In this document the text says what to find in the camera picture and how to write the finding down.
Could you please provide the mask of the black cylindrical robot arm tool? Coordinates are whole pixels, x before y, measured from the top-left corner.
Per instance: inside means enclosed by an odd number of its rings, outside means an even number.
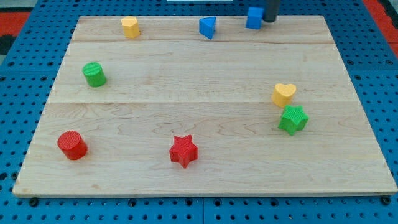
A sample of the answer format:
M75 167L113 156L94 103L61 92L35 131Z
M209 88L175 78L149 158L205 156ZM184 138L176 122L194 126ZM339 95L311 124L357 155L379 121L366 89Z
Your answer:
M281 0L265 0L264 12L262 20L264 22L272 23L277 19L279 13Z

